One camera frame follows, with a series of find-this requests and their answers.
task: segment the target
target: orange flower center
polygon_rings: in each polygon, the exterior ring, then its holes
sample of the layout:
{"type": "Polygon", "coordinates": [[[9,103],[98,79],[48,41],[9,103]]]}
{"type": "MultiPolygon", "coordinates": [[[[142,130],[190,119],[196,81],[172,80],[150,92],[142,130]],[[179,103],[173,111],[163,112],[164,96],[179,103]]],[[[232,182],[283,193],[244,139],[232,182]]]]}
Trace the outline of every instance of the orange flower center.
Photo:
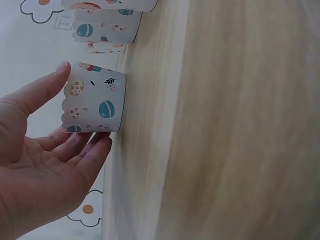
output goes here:
{"type": "Polygon", "coordinates": [[[92,214],[94,212],[94,207],[91,206],[91,205],[84,205],[83,208],[82,208],[82,211],[85,214],[92,214]]]}

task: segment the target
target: wooden surface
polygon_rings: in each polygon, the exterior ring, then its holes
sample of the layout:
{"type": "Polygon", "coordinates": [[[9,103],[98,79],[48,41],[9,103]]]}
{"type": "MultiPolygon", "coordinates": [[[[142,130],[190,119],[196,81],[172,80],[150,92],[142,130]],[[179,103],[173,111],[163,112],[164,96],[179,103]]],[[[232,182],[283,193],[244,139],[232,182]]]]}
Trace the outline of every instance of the wooden surface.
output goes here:
{"type": "Polygon", "coordinates": [[[159,0],[122,68],[107,240],[320,239],[320,2],[159,0]]]}

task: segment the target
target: leaf print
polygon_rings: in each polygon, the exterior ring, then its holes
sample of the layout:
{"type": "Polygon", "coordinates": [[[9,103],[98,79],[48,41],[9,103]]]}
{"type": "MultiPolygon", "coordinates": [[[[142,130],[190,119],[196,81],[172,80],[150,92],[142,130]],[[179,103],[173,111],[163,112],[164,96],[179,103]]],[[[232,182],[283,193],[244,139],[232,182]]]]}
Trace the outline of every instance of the leaf print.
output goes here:
{"type": "Polygon", "coordinates": [[[105,80],[104,83],[110,85],[110,84],[113,84],[113,83],[115,82],[115,80],[117,80],[117,79],[114,79],[114,78],[111,77],[111,78],[109,78],[108,80],[105,80]]]}

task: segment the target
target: cupcake liner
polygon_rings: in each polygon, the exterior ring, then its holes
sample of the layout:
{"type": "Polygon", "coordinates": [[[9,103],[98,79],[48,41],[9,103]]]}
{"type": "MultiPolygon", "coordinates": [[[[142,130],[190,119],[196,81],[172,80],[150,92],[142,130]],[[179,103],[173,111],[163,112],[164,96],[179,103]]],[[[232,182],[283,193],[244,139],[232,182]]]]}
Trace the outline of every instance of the cupcake liner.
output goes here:
{"type": "Polygon", "coordinates": [[[150,12],[158,0],[90,0],[83,2],[81,0],[61,0],[61,5],[67,9],[85,9],[89,11],[109,9],[123,10],[122,14],[130,15],[131,10],[150,12]]]}
{"type": "Polygon", "coordinates": [[[62,128],[70,133],[117,132],[126,92],[126,75],[74,62],[64,87],[62,128]]]}
{"type": "Polygon", "coordinates": [[[115,10],[97,10],[93,14],[75,10],[72,37],[79,43],[129,44],[137,35],[141,17],[139,11],[122,15],[115,10]]]}

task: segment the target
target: macaron print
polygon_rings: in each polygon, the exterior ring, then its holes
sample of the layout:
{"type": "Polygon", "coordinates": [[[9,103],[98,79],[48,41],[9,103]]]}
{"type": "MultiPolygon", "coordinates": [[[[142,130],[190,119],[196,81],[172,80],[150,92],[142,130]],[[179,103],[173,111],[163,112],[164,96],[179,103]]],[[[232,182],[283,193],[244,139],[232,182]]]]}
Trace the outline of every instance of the macaron print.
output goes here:
{"type": "Polygon", "coordinates": [[[130,10],[130,9],[120,9],[118,11],[119,11],[119,13],[121,15],[125,15],[125,16],[130,16],[130,15],[134,14],[134,12],[135,12],[135,11],[130,10]]]}
{"type": "Polygon", "coordinates": [[[76,34],[83,38],[89,38],[93,33],[94,27],[89,23],[81,24],[76,31],[76,34]]]}
{"type": "Polygon", "coordinates": [[[71,96],[79,96],[79,94],[85,89],[85,83],[83,81],[76,81],[70,86],[69,93],[71,96]]]}
{"type": "Polygon", "coordinates": [[[110,101],[104,101],[99,106],[99,114],[104,119],[112,118],[115,115],[115,106],[110,101]]]}
{"type": "Polygon", "coordinates": [[[69,126],[69,127],[66,129],[66,131],[69,132],[69,133],[79,133],[79,132],[81,132],[81,127],[75,126],[75,125],[69,126]]]}

